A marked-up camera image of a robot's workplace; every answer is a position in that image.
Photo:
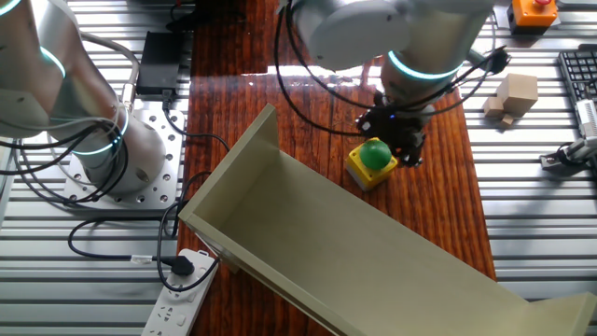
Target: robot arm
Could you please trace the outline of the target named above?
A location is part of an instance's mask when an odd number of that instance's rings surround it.
[[[379,137],[407,166],[416,166],[433,113],[429,100],[442,91],[471,52],[495,0],[295,0],[292,15],[302,41],[320,65],[358,66],[383,55],[383,99],[359,118],[366,137]],[[412,117],[394,118],[392,106],[411,106]]]

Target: orange box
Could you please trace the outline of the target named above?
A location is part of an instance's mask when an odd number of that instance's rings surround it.
[[[513,0],[512,8],[518,26],[550,27],[558,18],[555,0]]]

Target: green ball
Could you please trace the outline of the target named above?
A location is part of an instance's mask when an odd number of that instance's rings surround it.
[[[361,161],[368,169],[381,170],[392,160],[392,151],[380,140],[369,140],[360,152]]]

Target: beige box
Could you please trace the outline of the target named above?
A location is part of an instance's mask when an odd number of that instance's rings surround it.
[[[596,303],[509,292],[280,151],[271,105],[180,217],[338,335],[582,336]]]
[[[504,115],[504,104],[499,97],[489,97],[483,105],[486,118],[499,118]]]
[[[504,111],[514,118],[521,118],[539,100],[537,77],[508,74],[497,88]]]

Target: black power adapter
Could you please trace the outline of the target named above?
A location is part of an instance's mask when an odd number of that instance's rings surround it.
[[[137,94],[161,97],[176,93],[185,37],[182,34],[147,32],[137,80]]]

